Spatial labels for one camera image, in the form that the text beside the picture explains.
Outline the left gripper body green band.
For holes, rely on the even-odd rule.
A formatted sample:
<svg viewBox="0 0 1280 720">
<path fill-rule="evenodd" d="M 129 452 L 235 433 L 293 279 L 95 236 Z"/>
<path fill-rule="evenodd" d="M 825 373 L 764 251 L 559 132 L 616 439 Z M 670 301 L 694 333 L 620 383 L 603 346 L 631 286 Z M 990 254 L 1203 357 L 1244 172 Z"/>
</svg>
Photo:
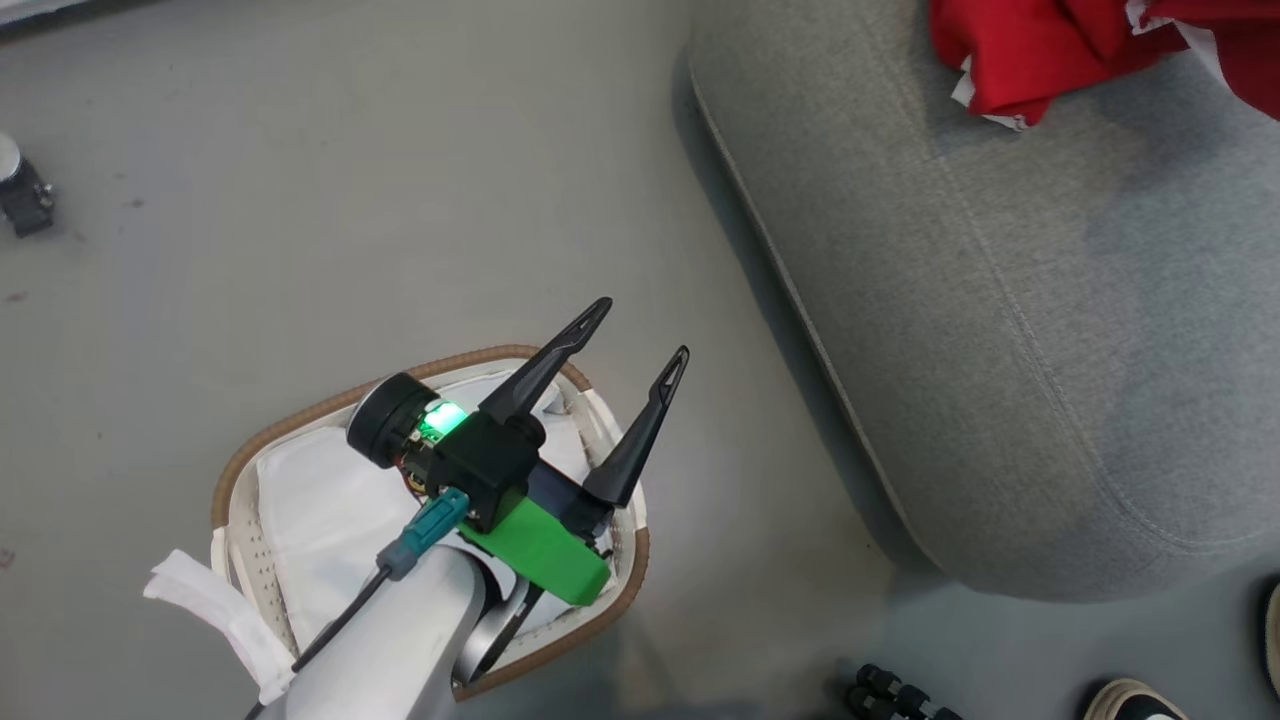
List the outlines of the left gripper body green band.
<svg viewBox="0 0 1280 720">
<path fill-rule="evenodd" d="M 545 462 L 540 438 L 530 415 L 499 424 L 465 413 L 406 373 L 375 386 L 347 427 L 352 450 L 399 471 L 425 503 L 462 492 L 467 512 L 452 532 L 517 578 L 585 607 L 611 579 L 596 538 L 613 509 Z"/>
</svg>

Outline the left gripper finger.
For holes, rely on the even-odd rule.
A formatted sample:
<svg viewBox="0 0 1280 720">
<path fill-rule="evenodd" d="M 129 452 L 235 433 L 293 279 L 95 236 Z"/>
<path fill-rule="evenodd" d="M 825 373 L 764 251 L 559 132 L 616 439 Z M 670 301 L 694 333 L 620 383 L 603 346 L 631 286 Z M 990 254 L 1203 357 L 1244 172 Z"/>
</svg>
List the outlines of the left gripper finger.
<svg viewBox="0 0 1280 720">
<path fill-rule="evenodd" d="M 621 441 L 588 474 L 582 488 L 594 498 L 617 509 L 630 505 L 689 360 L 689 347 L 680 346 L 652 383 L 645 406 Z"/>
<path fill-rule="evenodd" d="M 588 346 L 612 307 L 612 297 L 595 300 L 489 393 L 477 410 L 499 424 L 513 416 L 529 415 L 570 357 Z"/>
</svg>

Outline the red sports jersey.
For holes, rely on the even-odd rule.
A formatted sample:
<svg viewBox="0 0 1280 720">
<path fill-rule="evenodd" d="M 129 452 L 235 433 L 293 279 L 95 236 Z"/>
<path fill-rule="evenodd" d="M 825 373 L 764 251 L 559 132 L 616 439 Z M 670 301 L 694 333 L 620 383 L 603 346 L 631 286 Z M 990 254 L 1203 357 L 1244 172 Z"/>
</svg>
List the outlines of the red sports jersey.
<svg viewBox="0 0 1280 720">
<path fill-rule="evenodd" d="M 929 0 L 929 22 L 952 100 L 1010 129 L 1178 53 L 1280 120 L 1280 0 Z"/>
</svg>

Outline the grey fabric sofa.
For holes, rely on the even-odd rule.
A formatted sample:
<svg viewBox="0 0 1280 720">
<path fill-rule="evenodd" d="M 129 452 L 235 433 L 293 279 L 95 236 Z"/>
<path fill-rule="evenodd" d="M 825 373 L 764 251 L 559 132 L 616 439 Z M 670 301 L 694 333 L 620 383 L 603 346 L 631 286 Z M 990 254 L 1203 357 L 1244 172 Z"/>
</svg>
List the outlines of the grey fabric sofa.
<svg viewBox="0 0 1280 720">
<path fill-rule="evenodd" d="M 1280 555 L 1280 122 L 1193 58 L 1010 129 L 927 0 L 694 0 L 687 68 L 923 552 L 1097 602 Z"/>
</svg>

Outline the white laundry basket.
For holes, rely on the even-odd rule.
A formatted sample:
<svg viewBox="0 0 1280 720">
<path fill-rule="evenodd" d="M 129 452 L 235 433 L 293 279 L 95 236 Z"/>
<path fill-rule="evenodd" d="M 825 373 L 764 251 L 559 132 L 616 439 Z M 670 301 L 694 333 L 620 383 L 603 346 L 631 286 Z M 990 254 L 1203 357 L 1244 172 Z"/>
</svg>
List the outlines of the white laundry basket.
<svg viewBox="0 0 1280 720">
<path fill-rule="evenodd" d="M 498 372 L 513 372 L 532 357 L 529 345 L 502 345 L 458 354 L 412 366 L 408 374 L 440 388 Z M 572 363 L 566 363 L 553 382 L 564 395 L 579 438 L 591 462 L 600 468 L 605 455 L 637 438 L 623 430 L 593 383 Z M 212 496 L 212 571 L 233 584 L 253 611 L 282 642 L 288 653 L 301 651 L 289 618 L 289 605 L 276 577 L 276 564 L 262 536 L 259 516 L 257 461 L 287 441 L 311 430 L 343 427 L 356 404 L 371 389 L 357 386 L 332 396 L 251 437 L 225 465 Z M 650 562 L 652 538 L 641 486 L 635 486 L 628 503 L 605 524 L 612 550 L 605 562 L 611 579 L 599 598 L 585 609 L 570 609 L 543 623 L 529 623 L 497 657 L 495 664 L 472 682 L 456 682 L 452 696 L 466 701 L 548 665 L 614 625 L 634 603 Z"/>
</svg>

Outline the black ribbed wheel cluster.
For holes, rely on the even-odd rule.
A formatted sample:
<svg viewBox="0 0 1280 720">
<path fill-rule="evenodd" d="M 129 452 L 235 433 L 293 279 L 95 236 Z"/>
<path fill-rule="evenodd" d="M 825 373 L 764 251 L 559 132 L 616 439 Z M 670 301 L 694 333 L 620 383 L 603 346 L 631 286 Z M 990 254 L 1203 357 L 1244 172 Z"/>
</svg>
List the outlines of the black ribbed wheel cluster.
<svg viewBox="0 0 1280 720">
<path fill-rule="evenodd" d="M 858 720 L 965 720 L 924 691 L 874 664 L 861 665 L 841 694 Z"/>
</svg>

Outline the black caster wheel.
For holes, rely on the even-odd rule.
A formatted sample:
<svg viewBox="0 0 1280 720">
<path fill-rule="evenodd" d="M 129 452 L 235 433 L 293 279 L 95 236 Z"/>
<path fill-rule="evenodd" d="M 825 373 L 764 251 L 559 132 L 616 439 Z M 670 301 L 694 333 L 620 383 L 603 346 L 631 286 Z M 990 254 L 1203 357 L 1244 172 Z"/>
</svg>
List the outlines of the black caster wheel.
<svg viewBox="0 0 1280 720">
<path fill-rule="evenodd" d="M 45 183 L 32 163 L 22 158 L 14 172 L 0 179 L 0 215 L 22 238 L 52 228 L 54 213 L 52 186 Z"/>
</svg>

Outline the beige black shoe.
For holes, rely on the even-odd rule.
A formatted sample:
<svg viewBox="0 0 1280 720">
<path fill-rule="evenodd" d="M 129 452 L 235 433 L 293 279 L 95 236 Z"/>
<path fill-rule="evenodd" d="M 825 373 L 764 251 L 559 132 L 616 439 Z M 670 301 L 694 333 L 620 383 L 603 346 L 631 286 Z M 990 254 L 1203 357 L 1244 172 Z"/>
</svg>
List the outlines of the beige black shoe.
<svg viewBox="0 0 1280 720">
<path fill-rule="evenodd" d="M 1132 678 L 1103 682 L 1088 698 L 1080 720 L 1190 720 L 1152 687 Z"/>
</svg>

